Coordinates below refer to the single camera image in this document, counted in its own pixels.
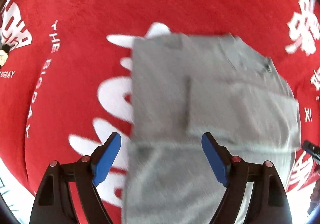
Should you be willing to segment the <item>red printed bed blanket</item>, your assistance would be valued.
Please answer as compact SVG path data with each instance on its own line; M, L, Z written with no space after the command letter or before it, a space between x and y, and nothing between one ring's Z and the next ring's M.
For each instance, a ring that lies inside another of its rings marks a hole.
M133 131L135 40L184 34L240 38L272 60L298 102L300 146L319 143L316 0L7 0L1 69L1 162L31 196L51 160L91 154L112 132L121 149L97 190L121 220ZM283 184L293 223L308 217L318 174L301 147Z

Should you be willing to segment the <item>grey fleece garment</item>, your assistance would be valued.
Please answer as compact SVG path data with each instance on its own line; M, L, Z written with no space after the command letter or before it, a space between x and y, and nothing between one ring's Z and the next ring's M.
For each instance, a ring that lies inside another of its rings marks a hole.
M135 40L133 131L123 223L208 223L223 196L201 147L209 132L287 184L300 147L298 102L272 60L240 38Z

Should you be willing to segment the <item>colourful clothes pile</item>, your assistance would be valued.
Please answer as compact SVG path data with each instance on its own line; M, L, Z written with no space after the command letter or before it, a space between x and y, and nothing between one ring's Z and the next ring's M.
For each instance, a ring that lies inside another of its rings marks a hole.
M2 68L8 60L10 50L15 46L14 43L3 43L1 40L0 50L0 68Z

